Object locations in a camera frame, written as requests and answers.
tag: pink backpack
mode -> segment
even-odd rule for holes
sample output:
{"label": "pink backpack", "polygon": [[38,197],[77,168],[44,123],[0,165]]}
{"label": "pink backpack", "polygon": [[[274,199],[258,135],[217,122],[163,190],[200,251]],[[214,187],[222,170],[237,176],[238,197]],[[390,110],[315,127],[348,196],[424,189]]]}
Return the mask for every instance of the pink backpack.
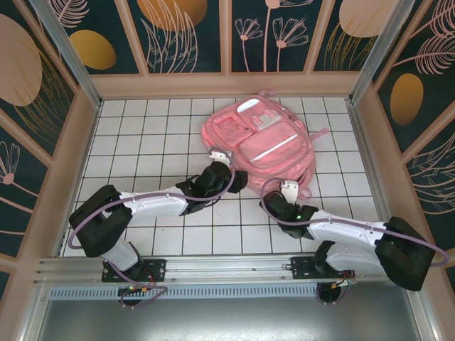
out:
{"label": "pink backpack", "polygon": [[[311,142],[327,129],[308,135],[305,125],[286,107],[253,96],[214,113],[203,125],[206,148],[216,146],[235,155],[237,169],[248,172],[248,187],[259,194],[267,179],[299,183],[299,197],[311,197],[308,184],[316,161]],[[270,183],[265,190],[276,190]]]}

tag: white grid floor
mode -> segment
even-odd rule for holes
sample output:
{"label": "white grid floor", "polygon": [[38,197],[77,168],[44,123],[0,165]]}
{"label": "white grid floor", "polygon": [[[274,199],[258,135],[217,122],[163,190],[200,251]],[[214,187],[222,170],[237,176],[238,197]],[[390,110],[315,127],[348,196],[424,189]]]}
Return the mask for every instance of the white grid floor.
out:
{"label": "white grid floor", "polygon": [[[85,166],[75,206],[106,184],[118,191],[165,189],[200,172],[210,159],[200,138],[213,112],[240,98],[106,101]],[[335,215],[378,218],[343,98],[273,98],[298,114],[311,133],[331,134],[314,142],[316,174],[307,205]],[[269,220],[258,197],[228,193],[213,207],[185,217],[158,218],[129,226],[124,238],[143,256],[271,254],[316,251],[319,243],[293,239]],[[67,247],[63,256],[84,256]]]}

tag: pink flower illustration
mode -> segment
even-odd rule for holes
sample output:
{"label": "pink flower illustration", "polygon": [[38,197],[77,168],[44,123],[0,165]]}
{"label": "pink flower illustration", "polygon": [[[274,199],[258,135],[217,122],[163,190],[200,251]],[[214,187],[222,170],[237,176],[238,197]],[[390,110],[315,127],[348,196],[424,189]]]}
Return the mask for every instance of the pink flower illustration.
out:
{"label": "pink flower illustration", "polygon": [[278,9],[279,7],[297,7],[312,3],[313,0],[265,0],[265,4],[270,9]]}
{"label": "pink flower illustration", "polygon": [[248,68],[247,54],[245,52],[245,41],[260,38],[263,36],[263,32],[260,30],[260,25],[257,22],[257,18],[254,20],[246,19],[245,22],[243,22],[242,19],[237,19],[235,21],[235,28],[237,29],[239,37],[242,40],[243,58],[245,60],[245,67],[247,68],[247,72],[249,72],[250,69]]}
{"label": "pink flower illustration", "polygon": [[264,35],[264,72],[267,71],[267,36],[269,33],[270,12],[272,9],[280,7],[298,7],[309,5],[313,0],[265,0],[266,6],[269,8],[267,11],[267,19],[265,21],[265,35]]}
{"label": "pink flower illustration", "polygon": [[290,48],[308,43],[308,35],[306,32],[305,19],[289,19],[283,26],[283,18],[273,20],[273,34],[277,41],[278,57],[277,71],[279,71],[279,56],[282,48]]}
{"label": "pink flower illustration", "polygon": [[[0,142],[0,185],[13,185],[30,195],[38,197],[38,195],[36,193],[33,193],[30,190],[27,190],[24,187],[22,187],[14,182],[14,174],[17,169],[20,155],[21,155],[21,149],[16,144],[11,144],[11,148],[8,150],[8,146],[6,145],[6,143],[4,141]],[[27,207],[24,207],[13,201],[10,201],[4,197],[0,197],[0,201],[4,202],[7,205],[10,205],[12,207],[23,210],[24,212],[32,213],[32,211],[33,211]],[[20,232],[20,233],[9,232],[9,234],[23,234],[23,233],[22,232]]]}

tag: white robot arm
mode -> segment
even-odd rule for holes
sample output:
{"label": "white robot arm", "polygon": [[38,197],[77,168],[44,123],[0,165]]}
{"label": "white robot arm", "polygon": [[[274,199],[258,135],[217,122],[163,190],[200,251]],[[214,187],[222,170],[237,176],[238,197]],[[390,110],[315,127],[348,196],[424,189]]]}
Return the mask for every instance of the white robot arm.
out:
{"label": "white robot arm", "polygon": [[[229,160],[221,153],[212,152],[213,162],[201,175],[195,175],[165,190],[150,193],[120,193],[113,185],[101,187],[71,216],[70,225],[87,257],[99,257],[115,265],[126,277],[135,279],[144,269],[144,261],[133,244],[121,238],[123,231],[132,222],[150,222],[156,217],[188,215],[202,210],[210,203],[204,198],[213,198],[226,190],[232,172]],[[247,173],[235,171],[230,193],[238,193],[247,184]],[[132,197],[140,200],[125,200]],[[110,202],[124,201],[103,210]],[[95,211],[103,210],[79,227]]]}
{"label": "white robot arm", "polygon": [[294,224],[279,223],[283,232],[293,238],[322,241],[313,258],[318,272],[386,275],[402,288],[421,290],[435,251],[390,235],[395,232],[424,241],[406,221],[392,217],[389,222],[361,222],[337,217],[317,207],[296,205],[296,195],[289,192],[297,187],[289,181],[282,183],[281,192],[273,191],[264,196],[264,204],[273,217]]}

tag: vent slot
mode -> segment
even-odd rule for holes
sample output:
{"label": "vent slot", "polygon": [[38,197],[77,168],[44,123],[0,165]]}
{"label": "vent slot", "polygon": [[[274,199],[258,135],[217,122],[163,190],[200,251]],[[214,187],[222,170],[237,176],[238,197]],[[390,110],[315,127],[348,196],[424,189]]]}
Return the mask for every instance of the vent slot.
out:
{"label": "vent slot", "polygon": [[[118,300],[119,289],[125,286],[94,287],[56,287],[50,292],[51,301],[98,301]],[[146,293],[133,293],[125,300],[150,298],[158,289]],[[302,297],[314,296],[315,283],[288,284],[243,284],[212,286],[170,286],[160,299],[203,299],[203,298],[264,298],[264,297]]]}

